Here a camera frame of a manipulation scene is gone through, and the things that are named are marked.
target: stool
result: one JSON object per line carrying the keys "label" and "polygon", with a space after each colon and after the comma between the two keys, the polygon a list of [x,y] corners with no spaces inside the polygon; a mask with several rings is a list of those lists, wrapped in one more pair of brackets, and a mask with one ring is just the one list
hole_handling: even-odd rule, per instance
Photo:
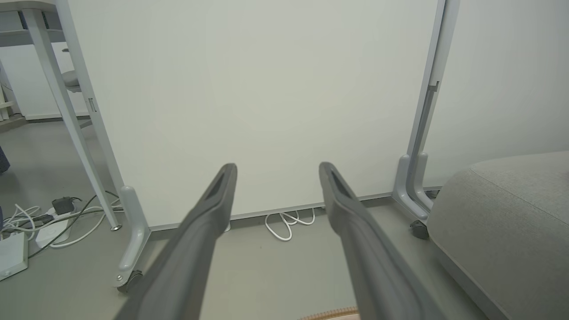
{"label": "stool", "polygon": [[[81,92],[81,87],[79,86],[79,79],[77,78],[77,73],[75,70],[67,71],[61,74],[63,78],[63,83],[65,84],[65,88],[71,92]],[[86,126],[90,126],[93,124],[93,121],[88,120],[79,125],[80,128],[84,128]]]}

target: white cable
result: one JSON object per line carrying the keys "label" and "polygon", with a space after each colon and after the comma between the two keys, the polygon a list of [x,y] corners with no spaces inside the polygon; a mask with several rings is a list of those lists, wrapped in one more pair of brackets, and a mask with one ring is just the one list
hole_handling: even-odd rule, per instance
{"label": "white cable", "polygon": [[[289,215],[289,214],[287,214],[287,213],[285,213],[285,212],[279,214],[279,216],[281,216],[281,220],[283,220],[283,222],[284,222],[285,225],[286,225],[286,228],[288,229],[288,237],[283,238],[283,237],[277,235],[277,233],[274,232],[273,229],[271,229],[271,227],[269,227],[269,224],[267,223],[267,219],[269,218],[270,215],[266,215],[266,216],[265,216],[265,227],[267,227],[267,229],[273,234],[273,236],[277,237],[277,239],[282,240],[282,241],[289,241],[290,239],[292,239],[292,230],[291,230],[291,228],[290,228],[291,225],[295,225],[297,222],[300,223],[300,224],[304,224],[304,225],[311,225],[311,224],[314,223],[314,220],[315,220],[315,218],[316,218],[316,214],[314,213],[314,208],[312,208],[312,221],[310,221],[310,222],[302,221],[302,220],[300,219],[300,216],[299,216],[299,214],[298,214],[298,211],[295,210],[294,212],[296,212],[296,218],[293,217],[293,216],[291,216],[291,215]],[[292,219],[294,222],[288,222],[288,221],[285,219],[285,216],[289,217],[289,218]]]}
{"label": "white cable", "polygon": [[[28,218],[28,220],[30,221],[30,223],[32,224],[32,227],[33,227],[33,226],[34,226],[34,220],[33,220],[32,217],[28,214],[28,212],[26,212],[26,210],[22,209],[22,207],[20,207],[17,203],[16,203],[15,205],[16,205],[16,208],[17,208],[18,210],[20,210],[20,211]],[[8,223],[11,224],[12,226],[13,226],[13,224],[11,223],[11,220],[17,215],[18,210],[16,210],[16,213],[10,218],[10,221],[8,221]],[[28,241],[32,240],[32,239],[34,238],[34,236],[35,236],[35,231],[33,231],[32,234],[28,237]]]}
{"label": "white cable", "polygon": [[75,239],[75,240],[73,240],[73,241],[64,243],[64,244],[50,244],[50,247],[52,247],[52,248],[63,248],[63,247],[67,247],[67,246],[69,246],[69,245],[72,245],[72,244],[74,244],[74,243],[78,243],[79,241],[85,239],[88,235],[90,235],[91,233],[93,233],[93,231],[95,231],[95,229],[97,229],[97,227],[98,227],[99,225],[101,225],[101,222],[103,222],[104,218],[105,218],[105,214],[102,214],[102,215],[101,215],[101,218],[99,219],[99,222],[97,222],[97,224],[96,224],[91,230],[89,230],[89,232],[87,232],[86,234],[82,235],[81,237],[79,237],[79,238],[77,238],[77,239]]}
{"label": "white cable", "polygon": [[[81,214],[81,215],[89,214],[89,213],[90,213],[89,210],[92,210],[92,209],[99,209],[99,210],[102,210],[102,207],[99,207],[99,206],[89,207],[89,208],[85,209],[83,212],[77,212],[77,213],[70,214],[70,215],[67,215],[67,216],[64,216],[64,217],[61,217],[61,218],[55,218],[55,219],[51,220],[50,222],[48,222],[48,223],[46,223],[46,224],[43,224],[43,225],[41,225],[41,226],[39,226],[39,227],[33,226],[32,228],[19,228],[19,227],[16,227],[16,226],[14,226],[13,224],[10,223],[10,225],[12,226],[12,227],[10,227],[10,229],[19,230],[19,231],[24,231],[24,232],[35,232],[35,231],[37,231],[37,230],[43,229],[43,228],[47,227],[48,225],[53,224],[53,223],[56,223],[56,222],[59,222],[59,221],[61,221],[61,220],[69,219],[69,218],[78,216],[78,215],[80,215],[80,214]],[[114,210],[114,212],[124,212],[124,210]]]}
{"label": "white cable", "polygon": [[[120,199],[117,199],[117,200],[111,202],[111,205],[114,204],[115,202],[119,201],[119,200],[120,200]],[[90,210],[90,209],[101,209],[101,210],[102,210],[103,208],[102,208],[102,207],[99,207],[99,206],[94,206],[94,207],[90,207],[90,208],[85,209],[85,211]],[[73,240],[73,241],[64,243],[64,244],[50,244],[50,247],[52,247],[52,248],[63,248],[63,247],[67,247],[68,245],[72,245],[72,244],[74,244],[74,243],[78,243],[79,241],[85,239],[88,235],[90,235],[91,233],[93,233],[93,231],[95,231],[95,229],[97,229],[97,227],[98,227],[99,225],[101,225],[101,222],[103,222],[104,218],[105,218],[105,214],[102,214],[102,215],[101,215],[101,218],[99,219],[99,222],[97,222],[97,224],[96,224],[91,230],[89,230],[89,232],[87,232],[86,234],[82,235],[81,237],[79,237],[79,238],[77,238],[77,239],[75,239],[75,240]]]}

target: white wall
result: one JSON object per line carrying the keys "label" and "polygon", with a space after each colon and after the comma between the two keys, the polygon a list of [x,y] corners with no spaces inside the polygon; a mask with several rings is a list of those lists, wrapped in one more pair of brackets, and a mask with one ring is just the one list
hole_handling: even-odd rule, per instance
{"label": "white wall", "polygon": [[[73,70],[65,42],[52,43],[61,72]],[[38,55],[32,44],[0,48],[0,60],[6,69],[12,90],[22,115],[28,120],[60,118],[57,103],[51,93]],[[78,116],[87,116],[87,107],[81,92],[68,92]]]}
{"label": "white wall", "polygon": [[569,2],[462,0],[425,186],[473,163],[569,150]]}

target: metal foot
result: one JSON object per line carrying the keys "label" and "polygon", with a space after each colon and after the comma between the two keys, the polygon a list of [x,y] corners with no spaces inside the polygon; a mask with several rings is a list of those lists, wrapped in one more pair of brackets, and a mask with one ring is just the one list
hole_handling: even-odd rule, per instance
{"label": "metal foot", "polygon": [[414,237],[427,240],[428,239],[428,230],[427,226],[422,223],[421,221],[417,220],[411,223],[411,233]]}
{"label": "metal foot", "polygon": [[142,280],[142,277],[143,277],[142,271],[140,270],[133,271],[130,274],[129,278],[126,280],[125,284],[117,287],[117,290],[122,293],[128,293],[129,291],[132,290],[132,288],[134,288],[137,285],[137,283],[140,282],[140,280]]}
{"label": "metal foot", "polygon": [[427,167],[428,155],[422,152],[417,157],[417,167],[413,173],[413,199],[421,206],[431,211],[432,200],[425,194],[423,189],[423,177],[425,176],[425,168]]}
{"label": "metal foot", "polygon": [[395,176],[395,186],[393,187],[392,197],[411,214],[421,221],[427,221],[428,212],[425,211],[420,205],[416,204],[407,193],[405,183],[407,181],[407,172],[409,171],[410,157],[405,154],[399,158],[399,166],[397,167],[397,174]]}
{"label": "metal foot", "polygon": [[146,218],[134,188],[123,186],[119,194],[122,207],[125,209],[126,218],[130,223],[131,234],[129,245],[118,266],[118,274],[113,279],[113,286],[116,288],[123,287],[130,281],[134,265],[137,263],[146,241],[150,237],[150,229],[146,223]]}

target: power strip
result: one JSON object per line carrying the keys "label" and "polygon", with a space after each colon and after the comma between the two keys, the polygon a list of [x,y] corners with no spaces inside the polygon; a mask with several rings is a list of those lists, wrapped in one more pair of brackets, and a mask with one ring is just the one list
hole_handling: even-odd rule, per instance
{"label": "power strip", "polygon": [[[56,218],[62,218],[65,216],[68,216],[70,213],[64,214],[64,215],[56,215]],[[57,237],[60,233],[62,233],[65,228],[67,228],[67,226],[69,225],[70,219],[67,220],[63,220],[60,222],[56,222],[56,223],[52,223],[46,227],[43,227],[42,229],[40,229],[38,231],[38,236],[36,237],[35,241],[38,244],[38,246],[40,248],[45,247],[48,243],[51,242],[51,240],[53,240],[55,237]],[[57,240],[55,240],[53,243],[60,243],[60,242],[64,242],[69,238],[69,234],[71,233],[71,228],[67,229],[67,231],[65,231],[64,234],[62,234],[61,236],[57,237]]]}
{"label": "power strip", "polygon": [[0,241],[0,281],[28,268],[28,239],[24,232]]}

